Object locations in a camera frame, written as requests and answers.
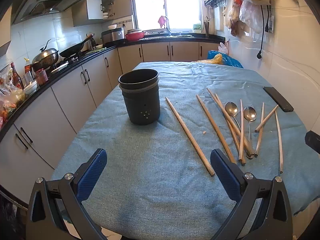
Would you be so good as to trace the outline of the black wok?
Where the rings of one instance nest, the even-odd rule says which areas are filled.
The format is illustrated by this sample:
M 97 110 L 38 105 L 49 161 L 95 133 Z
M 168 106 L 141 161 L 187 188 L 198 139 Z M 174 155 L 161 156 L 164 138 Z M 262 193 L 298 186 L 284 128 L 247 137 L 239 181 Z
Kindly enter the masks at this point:
M 59 55 L 63 58 L 69 58 L 69 57 L 73 56 L 74 54 L 79 53 L 82 50 L 82 48 L 84 47 L 84 44 L 87 41 L 89 41 L 91 38 L 93 38 L 94 36 L 95 36 L 95 34 L 89 35 L 82 42 L 65 49 L 64 51 L 60 52 Z

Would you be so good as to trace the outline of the dark utensil holder cup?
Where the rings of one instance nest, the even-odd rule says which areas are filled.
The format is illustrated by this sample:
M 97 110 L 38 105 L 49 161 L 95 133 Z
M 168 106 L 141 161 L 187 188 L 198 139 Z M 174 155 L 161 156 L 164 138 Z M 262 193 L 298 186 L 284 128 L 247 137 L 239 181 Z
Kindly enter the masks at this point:
M 137 69 L 118 79 L 130 121 L 148 125 L 159 119 L 159 73 L 154 69 Z

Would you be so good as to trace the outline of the steel pot with lid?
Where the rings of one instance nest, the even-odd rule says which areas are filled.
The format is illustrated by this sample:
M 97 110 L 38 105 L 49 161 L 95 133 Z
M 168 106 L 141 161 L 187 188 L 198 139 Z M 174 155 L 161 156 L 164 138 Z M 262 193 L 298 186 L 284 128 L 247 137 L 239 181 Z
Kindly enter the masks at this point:
M 50 39 L 45 47 L 40 49 L 40 53 L 33 58 L 31 66 L 34 72 L 41 69 L 46 70 L 58 62 L 59 51 L 55 48 L 47 48 L 49 41 Z

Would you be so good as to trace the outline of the faucet with pink cloth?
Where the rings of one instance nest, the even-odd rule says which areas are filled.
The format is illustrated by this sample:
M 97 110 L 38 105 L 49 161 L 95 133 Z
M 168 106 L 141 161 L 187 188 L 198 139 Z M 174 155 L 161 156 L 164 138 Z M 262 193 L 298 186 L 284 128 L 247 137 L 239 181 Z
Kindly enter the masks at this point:
M 167 16 L 161 16 L 158 20 L 158 23 L 160 25 L 161 28 L 165 28 L 167 30 L 167 33 L 169 34 L 169 36 L 171 35 L 171 28 L 170 28 L 170 24 L 169 24 L 169 19 Z

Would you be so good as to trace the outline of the range hood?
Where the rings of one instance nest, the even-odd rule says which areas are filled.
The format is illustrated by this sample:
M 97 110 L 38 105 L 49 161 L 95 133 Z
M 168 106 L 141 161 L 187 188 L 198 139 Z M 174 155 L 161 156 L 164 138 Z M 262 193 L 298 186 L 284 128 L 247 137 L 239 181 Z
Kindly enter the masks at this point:
M 32 18 L 63 12 L 81 0 L 14 0 L 11 24 L 18 24 Z

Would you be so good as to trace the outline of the white bowl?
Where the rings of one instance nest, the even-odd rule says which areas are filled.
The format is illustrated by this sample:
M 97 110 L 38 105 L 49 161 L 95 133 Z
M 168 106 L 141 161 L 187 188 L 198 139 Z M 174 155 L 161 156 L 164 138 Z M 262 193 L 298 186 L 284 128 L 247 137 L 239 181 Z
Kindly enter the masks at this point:
M 30 96 L 31 94 L 33 94 L 35 91 L 37 90 L 37 81 L 33 81 L 31 83 L 29 83 L 29 85 L 27 85 L 24 88 L 24 92 L 25 94 L 27 94 L 28 96 Z

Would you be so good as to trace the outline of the black smartphone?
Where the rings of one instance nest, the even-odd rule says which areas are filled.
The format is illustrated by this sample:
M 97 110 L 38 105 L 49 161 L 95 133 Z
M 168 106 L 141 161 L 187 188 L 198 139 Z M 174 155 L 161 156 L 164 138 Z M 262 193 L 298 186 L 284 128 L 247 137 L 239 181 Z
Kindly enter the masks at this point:
M 263 87 L 263 90 L 276 102 L 283 112 L 294 111 L 291 104 L 274 87 Z

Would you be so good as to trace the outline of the blue plastic bag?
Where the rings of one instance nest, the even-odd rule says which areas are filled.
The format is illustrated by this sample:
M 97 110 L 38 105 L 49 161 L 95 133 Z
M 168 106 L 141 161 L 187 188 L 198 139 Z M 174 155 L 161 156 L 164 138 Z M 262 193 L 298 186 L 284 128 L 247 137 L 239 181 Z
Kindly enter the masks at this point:
M 238 60 L 228 56 L 225 53 L 221 53 L 219 51 L 215 51 L 215 50 L 208 51 L 207 59 L 212 59 L 218 53 L 222 54 L 222 57 L 223 57 L 222 65 L 236 67 L 236 68 L 243 68 L 242 64 Z

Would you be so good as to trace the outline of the hanging plastic bags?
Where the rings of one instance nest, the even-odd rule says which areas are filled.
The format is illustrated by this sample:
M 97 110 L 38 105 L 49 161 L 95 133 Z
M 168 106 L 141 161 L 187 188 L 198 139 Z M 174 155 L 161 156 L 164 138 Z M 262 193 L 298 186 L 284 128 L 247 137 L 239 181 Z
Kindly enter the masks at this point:
M 223 23 L 232 36 L 238 36 L 239 30 L 247 26 L 256 33 L 263 32 L 263 6 L 271 0 L 227 0 L 223 11 Z

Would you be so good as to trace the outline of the food bags on counter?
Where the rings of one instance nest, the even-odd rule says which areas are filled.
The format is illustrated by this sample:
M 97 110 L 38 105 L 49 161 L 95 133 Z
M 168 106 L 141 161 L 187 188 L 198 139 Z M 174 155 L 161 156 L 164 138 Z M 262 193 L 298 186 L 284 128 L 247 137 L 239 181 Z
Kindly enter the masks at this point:
M 11 67 L 1 71 L 1 129 L 27 97 L 23 89 L 14 85 L 12 78 Z

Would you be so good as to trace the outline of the red jar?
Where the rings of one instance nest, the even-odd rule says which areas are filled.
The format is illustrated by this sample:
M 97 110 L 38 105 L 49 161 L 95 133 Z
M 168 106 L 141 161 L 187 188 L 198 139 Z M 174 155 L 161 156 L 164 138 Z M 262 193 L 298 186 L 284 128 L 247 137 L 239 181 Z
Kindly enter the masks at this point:
M 39 86 L 44 85 L 48 81 L 48 76 L 44 69 L 39 69 L 35 74 L 36 81 Z

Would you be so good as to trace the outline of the rice cooker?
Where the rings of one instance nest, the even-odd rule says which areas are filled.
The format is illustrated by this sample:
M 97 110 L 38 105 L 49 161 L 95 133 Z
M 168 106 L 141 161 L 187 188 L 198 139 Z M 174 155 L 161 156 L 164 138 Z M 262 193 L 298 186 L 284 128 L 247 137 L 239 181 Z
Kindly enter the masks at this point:
M 101 33 L 103 44 L 122 41 L 125 39 L 124 28 L 116 28 Z

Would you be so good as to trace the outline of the red basin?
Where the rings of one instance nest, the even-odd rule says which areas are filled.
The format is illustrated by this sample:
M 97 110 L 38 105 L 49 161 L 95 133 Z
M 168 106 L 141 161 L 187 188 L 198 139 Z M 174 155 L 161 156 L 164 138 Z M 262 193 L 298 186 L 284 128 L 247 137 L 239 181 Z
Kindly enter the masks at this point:
M 135 41 L 143 39 L 144 36 L 145 36 L 145 33 L 142 32 L 142 31 L 141 32 L 136 32 L 136 33 L 128 33 L 128 34 L 126 34 L 126 39 L 129 42 L 135 42 Z

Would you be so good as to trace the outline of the sauce bottle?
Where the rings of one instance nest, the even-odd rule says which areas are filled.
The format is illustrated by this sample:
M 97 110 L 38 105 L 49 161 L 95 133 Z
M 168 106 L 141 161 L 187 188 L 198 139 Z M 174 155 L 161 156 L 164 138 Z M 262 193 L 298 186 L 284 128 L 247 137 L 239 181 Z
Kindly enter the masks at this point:
M 24 90 L 23 82 L 22 82 L 21 77 L 19 76 L 18 72 L 16 71 L 16 68 L 15 68 L 14 63 L 12 62 L 12 63 L 10 64 L 10 66 L 11 66 L 11 68 L 12 68 L 12 83 L 13 83 L 16 87 Z

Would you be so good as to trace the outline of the steel spoon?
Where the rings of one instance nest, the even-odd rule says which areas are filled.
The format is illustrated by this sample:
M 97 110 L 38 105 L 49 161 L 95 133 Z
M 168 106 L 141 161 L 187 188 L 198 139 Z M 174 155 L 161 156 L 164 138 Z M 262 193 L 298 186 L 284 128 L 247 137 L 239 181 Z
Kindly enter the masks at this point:
M 229 102 L 227 102 L 227 103 L 225 104 L 225 110 L 226 110 L 226 112 L 228 113 L 228 115 L 231 116 L 231 117 L 234 119 L 234 121 L 235 121 L 238 129 L 241 129 L 241 127 L 240 127 L 240 125 L 239 125 L 239 123 L 238 123 L 238 121 L 237 121 L 237 119 L 236 119 L 236 116 L 237 116 L 237 114 L 238 114 L 238 107 L 237 107 L 237 105 L 236 105 L 235 103 L 229 101 Z
M 252 140 L 252 131 L 251 131 L 251 122 L 255 121 L 257 118 L 256 110 L 248 106 L 244 109 L 244 118 L 248 121 L 248 141 L 251 142 Z

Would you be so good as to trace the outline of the yellow plastic bag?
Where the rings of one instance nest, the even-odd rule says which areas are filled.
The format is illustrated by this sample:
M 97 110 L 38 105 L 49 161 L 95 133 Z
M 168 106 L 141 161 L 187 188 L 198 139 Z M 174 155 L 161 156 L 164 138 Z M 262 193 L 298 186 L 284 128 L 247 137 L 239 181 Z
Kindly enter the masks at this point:
M 198 60 L 195 62 L 206 63 L 206 64 L 223 64 L 223 57 L 222 57 L 222 54 L 218 53 L 212 59 Z

